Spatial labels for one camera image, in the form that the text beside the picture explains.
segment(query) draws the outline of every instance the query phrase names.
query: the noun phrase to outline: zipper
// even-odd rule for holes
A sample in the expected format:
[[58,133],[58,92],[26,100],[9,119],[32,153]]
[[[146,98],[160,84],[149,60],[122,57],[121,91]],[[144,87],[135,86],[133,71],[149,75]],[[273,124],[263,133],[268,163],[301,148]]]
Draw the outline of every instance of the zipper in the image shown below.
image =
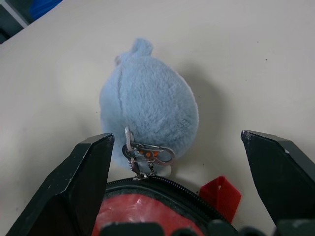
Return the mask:
[[205,224],[208,224],[211,220],[215,219],[227,222],[217,210],[198,195],[182,185],[164,177],[148,176],[148,178],[142,180],[134,180],[133,178],[116,180],[107,183],[106,192],[112,191],[113,188],[125,188],[127,186],[138,186],[142,189],[145,188],[156,191],[164,196],[168,195],[168,197],[175,199],[176,203],[181,202],[184,207],[186,206],[185,208],[188,208],[190,211],[192,210]]

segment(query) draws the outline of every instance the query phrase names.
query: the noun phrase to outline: red tag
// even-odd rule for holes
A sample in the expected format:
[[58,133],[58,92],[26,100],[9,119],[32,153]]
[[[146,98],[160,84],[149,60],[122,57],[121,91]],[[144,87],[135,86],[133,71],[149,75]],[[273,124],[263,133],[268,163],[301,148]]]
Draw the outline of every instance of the red tag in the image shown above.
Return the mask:
[[203,185],[199,196],[214,207],[229,223],[232,222],[242,197],[224,176]]

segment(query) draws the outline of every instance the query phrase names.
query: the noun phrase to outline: fuzzy fabric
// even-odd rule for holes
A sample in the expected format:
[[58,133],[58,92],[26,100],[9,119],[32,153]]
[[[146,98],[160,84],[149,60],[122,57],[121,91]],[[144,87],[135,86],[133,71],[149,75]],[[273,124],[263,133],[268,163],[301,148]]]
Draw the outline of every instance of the fuzzy fabric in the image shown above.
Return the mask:
[[198,128],[198,107],[190,87],[151,57],[152,49],[149,41],[136,39],[130,52],[115,59],[116,68],[100,93],[103,132],[115,135],[112,158],[126,168],[122,153],[126,126],[135,142],[171,148],[176,158],[188,150]]

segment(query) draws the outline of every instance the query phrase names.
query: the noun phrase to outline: black zipper trim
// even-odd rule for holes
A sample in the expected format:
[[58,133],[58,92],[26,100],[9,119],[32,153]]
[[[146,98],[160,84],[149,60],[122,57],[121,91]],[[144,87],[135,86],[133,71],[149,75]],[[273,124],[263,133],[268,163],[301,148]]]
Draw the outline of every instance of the black zipper trim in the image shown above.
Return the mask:
[[[142,179],[142,180],[133,180],[133,178],[120,179],[120,180],[107,183],[108,190],[111,189],[111,186],[114,187],[113,185],[121,185],[124,183],[128,183],[130,185],[138,186],[142,188],[147,188],[148,185],[151,185],[151,187],[154,188],[155,190],[159,186],[159,184],[163,184],[162,189],[160,190],[162,190],[164,194],[167,194],[171,198],[175,198],[176,200],[179,200],[184,205],[189,205],[189,207],[194,208],[195,210],[194,212],[198,213],[201,216],[201,218],[204,219],[205,223],[209,223],[211,220],[214,220],[214,219],[219,219],[228,223],[228,221],[217,210],[215,210],[212,206],[210,206],[198,195],[196,195],[189,189],[183,187],[182,185],[174,181],[171,181],[167,178],[158,177],[158,176],[149,176],[147,179]],[[166,190],[167,187],[175,188],[175,191],[167,192]]]

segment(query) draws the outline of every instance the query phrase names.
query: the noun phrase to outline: blue object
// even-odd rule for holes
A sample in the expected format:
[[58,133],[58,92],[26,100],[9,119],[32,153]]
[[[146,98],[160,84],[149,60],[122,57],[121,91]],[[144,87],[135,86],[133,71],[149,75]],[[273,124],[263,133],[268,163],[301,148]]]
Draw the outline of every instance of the blue object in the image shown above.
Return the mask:
[[198,107],[190,87],[151,57],[152,50],[149,41],[136,39],[130,52],[116,58],[116,68],[100,93],[103,132],[115,135],[112,158],[126,168],[122,153],[126,126],[135,142],[171,148],[177,158],[187,152],[198,128]]
[[45,15],[48,11],[57,6],[62,0],[34,0],[29,12],[34,20]]

